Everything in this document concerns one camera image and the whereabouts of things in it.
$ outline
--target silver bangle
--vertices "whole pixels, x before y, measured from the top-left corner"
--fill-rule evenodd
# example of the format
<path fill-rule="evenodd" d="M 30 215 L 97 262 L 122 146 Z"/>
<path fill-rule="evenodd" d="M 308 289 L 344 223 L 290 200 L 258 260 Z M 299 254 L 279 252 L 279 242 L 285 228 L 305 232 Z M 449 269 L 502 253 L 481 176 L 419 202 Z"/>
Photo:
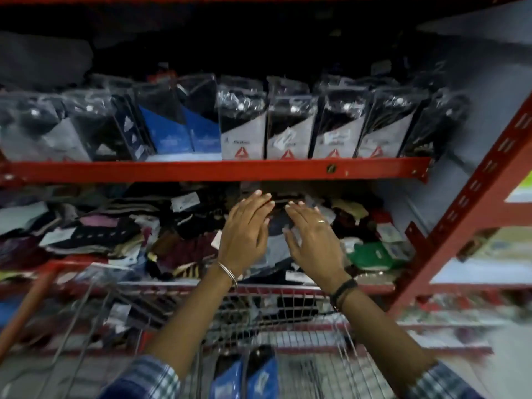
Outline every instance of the silver bangle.
<path fill-rule="evenodd" d="M 232 271 L 230 271 L 230 269 L 226 268 L 223 264 L 221 264 L 220 262 L 216 262 L 218 264 L 219 267 L 221 267 L 223 269 L 223 271 L 225 273 L 227 273 L 227 275 L 231 278 L 231 280 L 233 281 L 233 286 L 235 288 L 238 287 L 238 283 L 236 282 L 236 277 L 235 275 L 232 273 Z"/>

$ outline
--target black wristband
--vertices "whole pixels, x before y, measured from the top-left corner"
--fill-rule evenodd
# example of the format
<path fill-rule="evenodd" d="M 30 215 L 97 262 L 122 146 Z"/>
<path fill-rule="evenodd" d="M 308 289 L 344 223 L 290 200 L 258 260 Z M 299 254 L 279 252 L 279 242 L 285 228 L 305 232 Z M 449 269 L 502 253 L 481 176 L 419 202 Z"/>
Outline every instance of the black wristband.
<path fill-rule="evenodd" d="M 351 290 L 352 288 L 356 288 L 358 287 L 358 283 L 356 282 L 355 279 L 349 279 L 348 281 L 344 282 L 337 290 L 336 292 L 331 295 L 331 305 L 332 307 L 336 310 L 336 311 L 339 311 L 339 308 L 338 308 L 338 299 L 340 298 L 340 296 L 346 292 L 347 290 Z"/>

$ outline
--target red triangle logo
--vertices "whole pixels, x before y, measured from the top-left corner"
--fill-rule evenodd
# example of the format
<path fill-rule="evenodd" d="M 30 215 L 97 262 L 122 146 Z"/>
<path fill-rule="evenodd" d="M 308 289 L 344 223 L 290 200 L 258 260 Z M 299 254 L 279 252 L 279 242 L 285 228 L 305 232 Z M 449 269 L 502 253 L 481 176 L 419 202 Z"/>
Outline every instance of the red triangle logo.
<path fill-rule="evenodd" d="M 327 158 L 340 158 L 340 153 L 338 152 L 338 149 L 335 148 L 330 152 L 329 155 L 327 155 Z"/>
<path fill-rule="evenodd" d="M 281 157 L 281 159 L 283 158 L 286 158 L 286 159 L 289 159 L 289 160 L 294 160 L 296 157 L 294 157 L 294 154 L 292 153 L 292 151 L 288 148 L 286 150 L 286 152 L 283 154 L 283 156 Z"/>
<path fill-rule="evenodd" d="M 378 146 L 378 147 L 376 147 L 375 151 L 373 151 L 373 153 L 370 155 L 369 158 L 380 157 L 383 154 L 384 153 L 382 152 L 382 148 L 380 146 Z"/>
<path fill-rule="evenodd" d="M 244 147 L 240 147 L 238 151 L 236 151 L 235 158 L 249 158 L 249 154 Z"/>

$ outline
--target blue package in cart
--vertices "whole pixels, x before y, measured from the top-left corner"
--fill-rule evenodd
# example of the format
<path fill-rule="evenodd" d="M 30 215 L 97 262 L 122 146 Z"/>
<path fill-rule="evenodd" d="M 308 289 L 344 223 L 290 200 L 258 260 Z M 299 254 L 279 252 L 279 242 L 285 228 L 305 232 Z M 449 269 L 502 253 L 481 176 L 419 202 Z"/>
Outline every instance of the blue package in cart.
<path fill-rule="evenodd" d="M 279 378 L 272 346 L 259 346 L 249 354 L 246 369 L 246 399 L 277 399 Z"/>
<path fill-rule="evenodd" d="M 158 154 L 193 152 L 183 107 L 171 80 L 137 85 L 135 97 Z"/>
<path fill-rule="evenodd" d="M 216 361 L 209 399 L 240 399 L 242 368 L 243 360 L 240 354 L 221 354 Z"/>
<path fill-rule="evenodd" d="M 216 109 L 216 77 L 193 74 L 179 77 L 176 93 L 196 153 L 220 153 L 220 126 Z"/>

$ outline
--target shopping cart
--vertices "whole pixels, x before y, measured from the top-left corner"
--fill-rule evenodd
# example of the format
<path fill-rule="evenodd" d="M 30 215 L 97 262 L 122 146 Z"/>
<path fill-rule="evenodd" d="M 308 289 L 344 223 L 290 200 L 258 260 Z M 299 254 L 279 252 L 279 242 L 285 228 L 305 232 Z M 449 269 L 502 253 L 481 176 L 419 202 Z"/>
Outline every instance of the shopping cart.
<path fill-rule="evenodd" d="M 3 399 L 95 397 L 194 288 L 191 280 L 117 282 L 114 270 L 104 270 L 89 283 L 72 280 L 90 263 L 90 258 L 85 263 L 80 258 L 50 261 L 2 331 Z M 68 322 L 56 325 L 55 343 L 44 350 L 14 352 L 13 344 L 25 325 L 34 322 L 51 287 L 71 297 L 65 311 Z M 130 344 L 126 349 L 102 347 L 102 336 L 127 336 Z M 259 345 L 275 350 L 278 398 L 394 397 L 376 364 L 349 334 L 346 319 L 331 308 L 319 288 L 273 285 L 241 285 L 226 295 L 180 397 L 208 398 L 218 356 L 249 352 Z"/>

